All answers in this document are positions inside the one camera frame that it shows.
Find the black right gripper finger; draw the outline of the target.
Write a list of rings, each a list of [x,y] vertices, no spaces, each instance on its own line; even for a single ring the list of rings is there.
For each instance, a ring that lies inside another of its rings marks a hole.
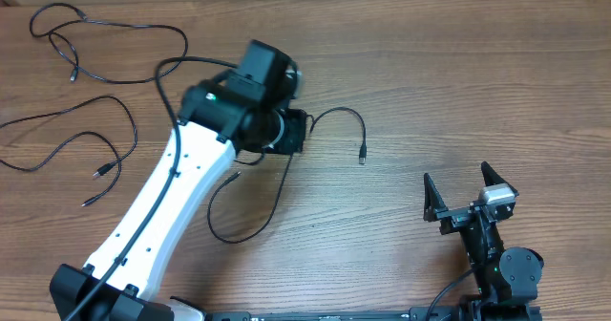
[[[505,183],[513,191],[516,197],[519,195],[519,192],[511,184],[504,180],[498,173],[496,173],[489,163],[483,161],[480,165],[480,169],[486,186]]]
[[[440,213],[448,211],[440,193],[436,189],[432,177],[429,173],[424,174],[425,201],[423,220],[434,222],[438,220]]]

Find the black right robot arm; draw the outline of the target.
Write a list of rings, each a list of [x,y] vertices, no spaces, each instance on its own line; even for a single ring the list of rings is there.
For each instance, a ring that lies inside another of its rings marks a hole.
[[[449,209],[432,177],[423,177],[425,201],[423,220],[439,222],[443,235],[458,233],[465,247],[470,269],[448,284],[427,308],[451,320],[540,320],[540,309],[529,303],[537,299],[537,284],[544,268],[543,258],[526,247],[506,248],[497,224],[511,218],[518,191],[500,177],[486,161],[480,165],[485,186],[469,205]],[[463,296],[458,305],[443,311],[437,304],[448,291],[472,275],[478,294]]]

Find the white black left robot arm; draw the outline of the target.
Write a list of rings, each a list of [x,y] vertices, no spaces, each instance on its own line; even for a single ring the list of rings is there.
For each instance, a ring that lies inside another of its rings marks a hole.
[[[251,41],[239,64],[189,87],[153,173],[127,213],[81,268],[62,265],[50,293],[63,320],[203,320],[179,298],[157,299],[176,246],[202,199],[242,151],[291,155],[303,148],[306,117],[288,105],[297,63]]]

